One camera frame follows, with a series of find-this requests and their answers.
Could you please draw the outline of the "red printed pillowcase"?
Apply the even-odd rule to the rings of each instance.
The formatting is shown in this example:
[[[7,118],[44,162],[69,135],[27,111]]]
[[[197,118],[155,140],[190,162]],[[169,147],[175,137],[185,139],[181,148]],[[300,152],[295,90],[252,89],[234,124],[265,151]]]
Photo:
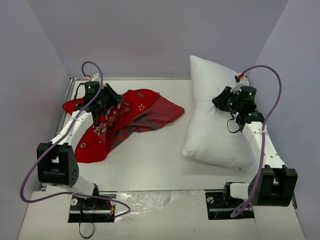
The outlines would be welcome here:
[[[155,131],[181,117],[183,107],[150,89],[128,90],[123,100],[109,110],[103,110],[98,125],[86,129],[75,149],[79,163],[103,161],[132,133]]]

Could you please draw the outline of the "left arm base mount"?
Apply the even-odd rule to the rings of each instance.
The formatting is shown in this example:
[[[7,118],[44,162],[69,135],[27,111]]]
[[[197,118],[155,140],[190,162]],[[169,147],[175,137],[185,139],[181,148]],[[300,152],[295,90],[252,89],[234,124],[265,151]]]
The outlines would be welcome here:
[[[108,200],[72,196],[68,223],[113,223],[115,205]]]

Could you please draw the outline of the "white pillow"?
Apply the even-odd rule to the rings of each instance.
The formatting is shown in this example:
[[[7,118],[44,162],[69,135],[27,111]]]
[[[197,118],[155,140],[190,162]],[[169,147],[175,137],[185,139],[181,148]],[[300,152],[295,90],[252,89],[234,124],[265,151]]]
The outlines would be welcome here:
[[[190,56],[194,110],[187,128],[182,155],[206,164],[248,172],[254,163],[245,136],[236,132],[231,116],[215,107],[212,99],[225,87],[234,87],[236,72],[216,62]]]

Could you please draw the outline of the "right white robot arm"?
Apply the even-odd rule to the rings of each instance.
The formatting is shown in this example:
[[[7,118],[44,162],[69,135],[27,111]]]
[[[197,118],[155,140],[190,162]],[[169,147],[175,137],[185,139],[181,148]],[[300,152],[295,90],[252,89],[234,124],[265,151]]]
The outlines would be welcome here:
[[[215,107],[228,112],[249,143],[258,164],[257,174],[250,183],[227,182],[222,202],[229,207],[239,200],[253,206],[287,207],[293,197],[298,174],[287,167],[277,153],[267,130],[267,120],[257,110],[257,90],[241,86],[237,91],[227,86],[212,100]]]

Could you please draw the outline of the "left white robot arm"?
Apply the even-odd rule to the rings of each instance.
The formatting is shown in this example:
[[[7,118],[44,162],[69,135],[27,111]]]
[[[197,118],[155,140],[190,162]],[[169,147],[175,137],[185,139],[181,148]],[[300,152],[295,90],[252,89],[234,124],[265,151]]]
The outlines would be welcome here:
[[[71,117],[61,132],[48,143],[37,147],[37,176],[43,184],[60,187],[82,199],[89,209],[101,203],[99,188],[80,175],[76,159],[76,148],[89,128],[102,123],[104,111],[117,107],[123,97],[109,84],[98,81],[84,83],[82,99],[74,99],[71,104]]]

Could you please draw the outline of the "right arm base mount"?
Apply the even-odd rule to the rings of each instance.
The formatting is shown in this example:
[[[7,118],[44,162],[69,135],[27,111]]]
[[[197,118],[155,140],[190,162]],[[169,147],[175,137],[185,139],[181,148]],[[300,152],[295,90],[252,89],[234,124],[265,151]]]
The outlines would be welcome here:
[[[243,200],[227,198],[223,190],[205,191],[207,217],[209,220],[232,220],[231,213]]]

